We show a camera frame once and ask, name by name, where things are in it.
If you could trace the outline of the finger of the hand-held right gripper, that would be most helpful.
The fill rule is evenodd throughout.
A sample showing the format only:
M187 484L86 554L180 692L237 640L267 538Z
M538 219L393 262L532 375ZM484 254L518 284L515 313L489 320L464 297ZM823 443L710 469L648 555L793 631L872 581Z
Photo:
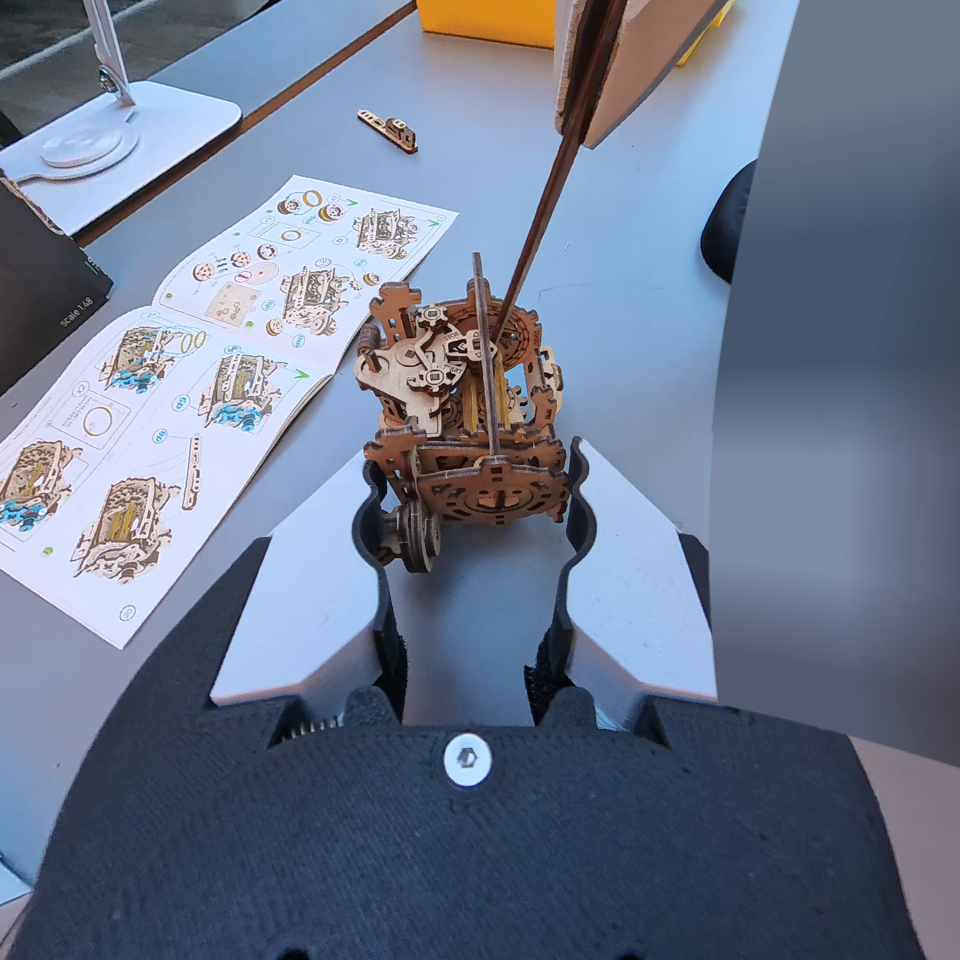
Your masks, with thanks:
M554 49L555 128L564 133L575 95L589 73L602 34L601 1L558 1Z
M724 1L630 1L584 139L594 148L647 99L688 53Z

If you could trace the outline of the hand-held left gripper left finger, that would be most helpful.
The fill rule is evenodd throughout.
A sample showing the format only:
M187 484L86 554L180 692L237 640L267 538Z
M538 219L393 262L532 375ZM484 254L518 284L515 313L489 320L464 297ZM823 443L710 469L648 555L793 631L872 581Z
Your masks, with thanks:
M295 695L320 721L382 680L398 684L402 715L405 650L375 557L385 494L359 452L273 530L210 691L216 705Z

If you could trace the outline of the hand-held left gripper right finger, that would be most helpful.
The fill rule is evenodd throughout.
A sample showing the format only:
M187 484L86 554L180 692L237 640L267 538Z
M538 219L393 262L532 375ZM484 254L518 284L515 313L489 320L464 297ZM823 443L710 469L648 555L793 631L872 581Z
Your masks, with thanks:
M575 553L525 669L534 723L570 685L591 694L610 729L631 730L650 694L717 702L707 550L582 438L572 441L569 476Z

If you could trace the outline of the thin wooden strip part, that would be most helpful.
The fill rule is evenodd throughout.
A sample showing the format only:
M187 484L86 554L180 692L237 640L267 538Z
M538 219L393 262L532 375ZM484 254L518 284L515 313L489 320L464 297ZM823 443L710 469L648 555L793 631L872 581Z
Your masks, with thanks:
M545 236L550 218L570 174L579 147L585 142L587 132L594 118L604 82L612 63L617 46L618 33L627 8L626 1L602 2L602 33L595 49L586 77L582 80L575 95L573 107L566 120L564 132L557 156L551 167L542 196L534 213L528 236L516 268L513 272L507 294L504 297L496 324L490 335L498 342L500 334L516 304L518 294L529 273L531 264Z

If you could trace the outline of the wooden mechanical model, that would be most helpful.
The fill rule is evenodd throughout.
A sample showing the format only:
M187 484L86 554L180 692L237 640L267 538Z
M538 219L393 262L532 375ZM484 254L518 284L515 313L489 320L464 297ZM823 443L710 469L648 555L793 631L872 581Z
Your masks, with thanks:
M371 302L379 326L362 329L354 375L383 408L365 457L399 502L381 513L383 565L432 570L444 525L564 519L562 369L537 313L512 306L500 321L501 306L488 283L478 306L473 280L460 299L424 305L390 282Z

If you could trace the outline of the black model kit box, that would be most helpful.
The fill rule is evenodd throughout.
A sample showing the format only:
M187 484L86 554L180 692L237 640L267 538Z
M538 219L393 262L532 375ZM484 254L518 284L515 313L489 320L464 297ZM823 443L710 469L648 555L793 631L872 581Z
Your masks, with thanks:
M1 174L1 393L103 306L113 280Z

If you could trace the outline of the yellow box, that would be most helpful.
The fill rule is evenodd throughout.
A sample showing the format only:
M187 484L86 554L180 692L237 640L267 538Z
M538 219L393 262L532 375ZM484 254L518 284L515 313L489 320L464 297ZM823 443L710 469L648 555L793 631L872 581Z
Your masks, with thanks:
M429 33L554 49L557 2L418 1L416 5L421 26ZM724 18L730 6L728 2L714 20Z

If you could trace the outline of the black padded cushion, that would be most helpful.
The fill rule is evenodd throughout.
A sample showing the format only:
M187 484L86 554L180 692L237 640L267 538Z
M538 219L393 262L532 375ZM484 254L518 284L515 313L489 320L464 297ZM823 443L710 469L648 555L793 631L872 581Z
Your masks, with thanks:
M716 277L733 282L738 247L758 161L738 171L717 199L703 227L700 251Z

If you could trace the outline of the wooden strip with holes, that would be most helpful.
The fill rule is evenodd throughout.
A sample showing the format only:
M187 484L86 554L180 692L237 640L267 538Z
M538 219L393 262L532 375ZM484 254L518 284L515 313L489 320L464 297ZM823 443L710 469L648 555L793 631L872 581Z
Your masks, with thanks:
M366 109L358 110L357 118L405 154L413 155L418 151L416 134L402 119L390 117L384 120Z

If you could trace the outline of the illustrated instruction booklet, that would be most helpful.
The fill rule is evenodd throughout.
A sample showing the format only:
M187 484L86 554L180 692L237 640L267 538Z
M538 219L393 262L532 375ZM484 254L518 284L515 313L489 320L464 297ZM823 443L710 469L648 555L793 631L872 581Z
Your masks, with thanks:
M117 318L2 443L2 570L131 640L456 212L303 176Z

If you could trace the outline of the white desk lamp base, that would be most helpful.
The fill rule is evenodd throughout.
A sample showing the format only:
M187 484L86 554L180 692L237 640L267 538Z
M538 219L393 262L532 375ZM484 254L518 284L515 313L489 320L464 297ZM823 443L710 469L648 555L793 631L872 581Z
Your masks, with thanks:
M106 1L85 1L102 93L1 151L2 184L77 234L233 128L240 107L129 82Z

